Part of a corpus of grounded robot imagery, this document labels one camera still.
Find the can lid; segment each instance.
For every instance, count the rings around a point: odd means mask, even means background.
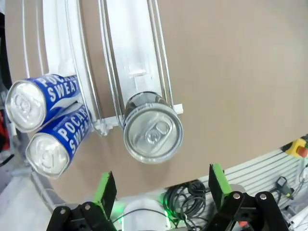
[[[146,103],[130,114],[124,127],[124,143],[129,153],[149,164],[170,159],[183,139],[176,112],[161,103]]]
[[[45,119],[45,98],[40,89],[26,81],[11,87],[5,102],[8,117],[21,132],[38,128]]]
[[[26,149],[26,157],[39,174],[54,179],[64,172],[69,163],[63,145],[46,133],[35,134]]]

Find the red button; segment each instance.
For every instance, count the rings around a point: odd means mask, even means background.
[[[302,158],[306,158],[308,155],[308,149],[302,146],[297,148],[297,154],[299,154]]]
[[[239,226],[240,227],[245,227],[246,225],[248,225],[248,222],[247,221],[239,221]]]

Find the black cable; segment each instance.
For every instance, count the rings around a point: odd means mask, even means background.
[[[307,167],[308,167],[308,164],[306,164],[306,165],[303,167],[303,169],[301,170],[301,172],[300,172],[299,175],[298,175],[299,185],[298,185],[298,187],[294,190],[294,192],[292,193],[293,198],[295,198],[295,197],[298,195],[298,193],[302,190],[302,187],[303,187],[303,185],[304,185],[304,183],[305,183],[305,178],[303,178],[302,180],[300,180],[300,176],[303,174],[304,170],[305,170]],[[285,202],[283,202],[283,203],[281,204],[281,206],[284,205],[285,203],[287,203],[289,200],[290,200],[290,198],[288,197],[288,200],[286,200]]]
[[[281,194],[282,194],[282,193],[281,193],[277,188],[274,188],[274,189],[270,190],[269,192],[270,192],[270,193],[276,192],[276,193],[278,194],[278,198],[277,198],[277,200],[276,200],[276,204],[279,204],[280,199],[281,199]]]
[[[294,227],[293,229],[291,229],[290,231],[293,231],[293,230],[297,229],[298,227],[300,227],[300,226],[302,226],[302,225],[307,225],[307,224],[308,224],[308,222],[303,223],[303,224],[300,224],[300,225],[298,225],[298,226]]]
[[[201,216],[206,207],[204,184],[199,180],[193,180],[168,188],[163,198],[163,207],[179,223],[184,221],[189,230],[202,231],[205,226],[197,226],[193,219],[208,220]]]
[[[123,214],[122,216],[118,217],[117,219],[115,219],[114,221],[112,221],[112,223],[115,223],[116,221],[120,220],[122,217],[125,217],[125,216],[128,215],[128,214],[131,214],[131,213],[137,212],[137,211],[143,211],[143,210],[151,211],[151,212],[156,212],[156,213],[159,213],[159,214],[163,215],[164,217],[168,218],[168,219],[172,222],[172,224],[174,224],[175,228],[177,228],[176,223],[175,223],[170,217],[166,216],[164,213],[161,213],[161,212],[156,211],[156,210],[153,210],[153,209],[148,209],[148,208],[138,208],[138,209],[132,210],[132,211],[130,211],[130,212],[128,212],[128,213],[125,213],[125,214]]]
[[[10,160],[12,160],[14,156],[14,154],[11,154],[8,158],[6,158],[3,162],[0,163],[0,167],[5,166]]]

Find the can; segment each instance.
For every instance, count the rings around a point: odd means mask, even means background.
[[[183,126],[161,96],[142,92],[126,105],[123,134],[125,146],[135,159],[156,164],[173,157],[182,144]]]
[[[86,107],[75,103],[37,132],[26,148],[32,167],[48,178],[58,178],[91,130]]]
[[[81,96],[77,76],[44,75],[15,82],[5,108],[21,132],[33,131],[50,121]]]

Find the pull tab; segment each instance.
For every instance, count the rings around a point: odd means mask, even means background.
[[[36,154],[42,153],[40,162],[44,168],[50,170],[54,166],[54,150],[48,148],[47,144],[46,141],[39,141],[36,145]]]
[[[30,101],[22,94],[16,94],[13,97],[13,102],[16,105],[17,109],[22,114],[29,114],[31,111]]]
[[[156,153],[168,139],[172,131],[172,122],[166,118],[156,119],[145,131],[145,139],[152,146],[151,153]]]

